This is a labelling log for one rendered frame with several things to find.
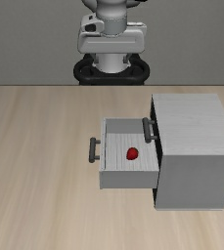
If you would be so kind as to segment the grey open drawer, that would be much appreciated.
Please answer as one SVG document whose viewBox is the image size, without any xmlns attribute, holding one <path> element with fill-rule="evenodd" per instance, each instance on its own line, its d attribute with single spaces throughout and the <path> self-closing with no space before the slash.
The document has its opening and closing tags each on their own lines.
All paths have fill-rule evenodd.
<svg viewBox="0 0 224 250">
<path fill-rule="evenodd" d="M 89 144 L 89 162 L 100 161 L 100 189 L 156 188 L 159 174 L 155 122 L 144 118 L 105 118 L 101 139 Z M 127 160 L 126 153 L 136 147 L 139 155 Z"/>
</svg>

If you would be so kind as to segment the red strawberry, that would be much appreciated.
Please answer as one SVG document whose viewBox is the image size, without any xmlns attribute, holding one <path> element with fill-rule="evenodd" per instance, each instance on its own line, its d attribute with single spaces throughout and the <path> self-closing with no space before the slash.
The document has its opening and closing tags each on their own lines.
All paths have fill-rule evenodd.
<svg viewBox="0 0 224 250">
<path fill-rule="evenodd" d="M 134 160 L 138 157 L 139 151 L 136 147 L 131 147 L 127 150 L 126 159 L 127 160 Z"/>
</svg>

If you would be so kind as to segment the grey cabinet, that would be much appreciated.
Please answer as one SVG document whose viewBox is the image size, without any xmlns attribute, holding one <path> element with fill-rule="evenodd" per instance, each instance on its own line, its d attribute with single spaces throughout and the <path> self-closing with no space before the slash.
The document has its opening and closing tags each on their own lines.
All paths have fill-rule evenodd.
<svg viewBox="0 0 224 250">
<path fill-rule="evenodd" d="M 224 209 L 224 108 L 215 94 L 153 94 L 143 121 L 157 148 L 158 210 Z"/>
</svg>

